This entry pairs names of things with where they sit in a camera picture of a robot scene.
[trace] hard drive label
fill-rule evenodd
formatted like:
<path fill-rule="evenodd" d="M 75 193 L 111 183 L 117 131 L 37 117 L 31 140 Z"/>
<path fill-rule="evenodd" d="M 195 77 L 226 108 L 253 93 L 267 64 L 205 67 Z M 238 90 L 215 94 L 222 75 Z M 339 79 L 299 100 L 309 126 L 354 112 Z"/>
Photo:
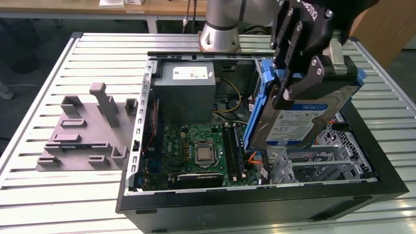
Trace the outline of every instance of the hard drive label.
<path fill-rule="evenodd" d="M 327 109 L 327 104 L 294 104 L 291 110 L 282 110 L 266 139 L 267 144 L 299 144 L 314 127 L 313 120 L 323 115 Z"/>

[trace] wooden desk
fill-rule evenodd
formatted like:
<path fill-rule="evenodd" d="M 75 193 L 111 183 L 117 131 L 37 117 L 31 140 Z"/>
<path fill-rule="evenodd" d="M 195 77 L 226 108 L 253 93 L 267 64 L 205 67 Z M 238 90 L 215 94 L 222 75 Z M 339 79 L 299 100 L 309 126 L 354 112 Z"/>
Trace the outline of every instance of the wooden desk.
<path fill-rule="evenodd" d="M 143 5 L 125 8 L 101 9 L 101 0 L 2 0 L 0 12 L 77 13 L 77 14 L 130 14 L 139 11 L 147 14 L 150 0 Z"/>
<path fill-rule="evenodd" d="M 198 0 L 197 4 L 197 15 L 206 16 L 207 12 L 207 1 Z M 185 16 L 187 14 L 189 0 L 151 0 L 149 7 L 150 15 L 170 15 L 170 16 Z M 191 0 L 190 6 L 190 19 L 194 15 L 194 0 Z"/>
<path fill-rule="evenodd" d="M 0 18 L 146 20 L 150 33 L 158 33 L 158 20 L 183 20 L 187 0 L 147 0 L 143 5 L 101 9 L 101 0 L 0 0 Z M 206 20 L 207 0 L 199 0 L 198 20 Z M 194 14 L 191 0 L 190 14 Z"/>

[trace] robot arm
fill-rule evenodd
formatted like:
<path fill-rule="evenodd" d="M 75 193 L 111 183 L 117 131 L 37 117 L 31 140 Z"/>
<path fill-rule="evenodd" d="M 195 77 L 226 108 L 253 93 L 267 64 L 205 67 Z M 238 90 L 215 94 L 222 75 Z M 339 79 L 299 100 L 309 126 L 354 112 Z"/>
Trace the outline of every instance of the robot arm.
<path fill-rule="evenodd" d="M 237 51 L 237 23 L 266 24 L 273 20 L 269 17 L 275 18 L 274 60 L 262 63 L 262 90 L 246 131 L 246 148 L 310 146 L 363 86 L 365 75 L 343 55 L 342 46 L 357 16 L 378 1 L 209 1 L 201 37 L 206 51 Z"/>
<path fill-rule="evenodd" d="M 277 0 L 209 0 L 207 21 L 201 37 L 203 51 L 239 50 L 239 21 L 270 24 L 279 12 Z"/>

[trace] yellow cable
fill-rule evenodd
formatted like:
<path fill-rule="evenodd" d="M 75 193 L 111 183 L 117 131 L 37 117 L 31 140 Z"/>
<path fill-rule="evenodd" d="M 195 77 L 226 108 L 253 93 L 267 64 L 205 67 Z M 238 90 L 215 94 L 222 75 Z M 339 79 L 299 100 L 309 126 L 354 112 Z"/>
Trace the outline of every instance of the yellow cable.
<path fill-rule="evenodd" d="M 241 105 L 242 105 L 242 94 L 241 94 L 241 92 L 239 92 L 237 86 L 235 86 L 227 79 L 222 78 L 222 80 L 226 81 L 226 82 L 233 86 L 233 88 L 235 89 L 235 91 L 237 91 L 237 93 L 238 93 L 238 95 L 239 95 L 239 103 L 238 103 L 237 106 L 235 106 L 234 108 L 231 108 L 230 110 L 214 111 L 215 113 L 227 113 L 227 112 L 233 112 L 233 111 L 235 111 L 235 110 L 241 107 Z"/>

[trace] cable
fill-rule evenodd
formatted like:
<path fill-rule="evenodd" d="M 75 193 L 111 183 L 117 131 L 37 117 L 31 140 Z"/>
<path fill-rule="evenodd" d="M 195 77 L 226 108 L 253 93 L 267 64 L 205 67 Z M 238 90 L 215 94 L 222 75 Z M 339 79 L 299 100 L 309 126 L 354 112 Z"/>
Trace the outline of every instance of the cable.
<path fill-rule="evenodd" d="M 195 32 L 195 19 L 197 19 L 197 0 L 194 0 L 193 34 Z"/>
<path fill-rule="evenodd" d="M 190 5 L 191 5 L 191 0 L 189 0 L 187 14 L 186 14 L 183 21 L 182 21 L 182 23 L 183 23 L 182 34 L 185 34 L 185 28 L 187 27 L 187 24 L 189 24 Z"/>
<path fill-rule="evenodd" d="M 254 160 L 257 153 L 258 152 L 254 152 L 254 154 L 250 156 L 250 159 L 249 159 L 250 164 L 263 164 L 261 161 Z"/>
<path fill-rule="evenodd" d="M 157 130 L 157 123 L 155 123 L 155 121 L 157 121 L 157 118 L 155 118 L 157 114 L 155 114 L 155 113 L 157 113 L 157 101 L 154 102 L 153 136 L 151 136 L 149 145 L 146 146 L 146 149 L 145 149 L 145 151 L 143 151 L 143 154 L 149 151 L 149 148 L 150 148 L 150 146 L 151 146 L 151 143 L 153 143 L 153 140 L 154 140 L 154 137 L 155 137 L 155 130 Z"/>
<path fill-rule="evenodd" d="M 237 109 L 239 109 L 239 107 L 241 107 L 241 105 L 242 105 L 242 101 L 243 101 L 243 100 L 242 100 L 242 94 L 241 94 L 241 91 L 239 91 L 239 89 L 237 88 L 237 86 L 235 86 L 227 79 L 222 78 L 222 80 L 226 81 L 226 82 L 231 85 L 231 87 L 235 89 L 235 91 L 237 91 L 237 93 L 238 93 L 238 95 L 239 95 L 239 103 L 237 104 L 237 106 L 235 106 L 234 108 L 231 108 L 231 109 L 229 109 L 229 110 L 214 111 L 215 113 L 229 113 L 229 112 L 235 111 Z"/>
<path fill-rule="evenodd" d="M 42 87 L 42 85 L 38 85 L 38 84 L 11 84 L 11 85 L 7 85 L 7 87 L 13 87 L 13 86 L 35 86 L 35 87 Z"/>
<path fill-rule="evenodd" d="M 249 124 L 249 122 L 245 122 L 242 120 L 231 120 L 229 118 L 226 118 L 221 113 L 215 113 L 226 122 L 234 122 L 234 123 L 243 123 L 243 124 Z"/>
<path fill-rule="evenodd" d="M 226 103 L 226 107 L 227 107 L 227 110 L 231 109 L 231 108 L 230 108 L 230 105 L 229 105 L 229 102 Z M 235 117 L 237 120 L 241 120 L 241 118 L 239 118 L 239 116 L 237 115 L 235 112 L 231 112 L 231 114 L 234 115 L 234 117 Z"/>

